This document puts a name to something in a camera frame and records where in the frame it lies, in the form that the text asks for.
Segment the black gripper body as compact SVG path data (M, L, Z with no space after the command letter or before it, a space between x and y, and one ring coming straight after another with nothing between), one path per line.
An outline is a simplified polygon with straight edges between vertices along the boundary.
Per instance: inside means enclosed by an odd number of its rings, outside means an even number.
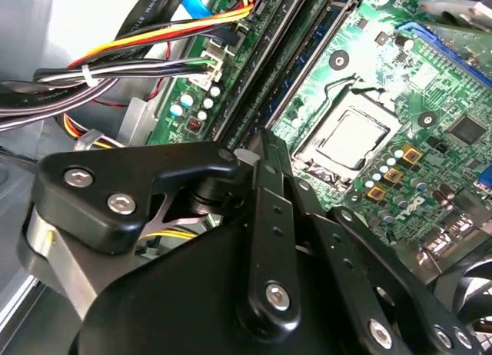
M248 277L283 286L297 278L301 322L262 343L239 320ZM119 278L89 309L72 354L357 354L360 349L318 260L293 239L252 243L219 227Z

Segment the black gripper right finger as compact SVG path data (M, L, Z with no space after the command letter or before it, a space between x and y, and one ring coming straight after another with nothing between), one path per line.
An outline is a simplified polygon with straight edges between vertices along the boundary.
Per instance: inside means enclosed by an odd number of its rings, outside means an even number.
M476 337L345 207L325 211L291 168L284 140L268 135L294 217L330 274L348 354L481 354Z

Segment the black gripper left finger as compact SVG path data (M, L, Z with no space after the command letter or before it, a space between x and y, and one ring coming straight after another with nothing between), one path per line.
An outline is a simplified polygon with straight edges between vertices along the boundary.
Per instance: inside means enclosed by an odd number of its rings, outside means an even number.
M293 206L260 131L248 149L214 142L53 154L38 164L23 231L40 260L34 275L57 283L84 321L119 278L219 227L242 227L252 243L293 239ZM248 277L242 325L281 340L299 324L298 279L287 286Z

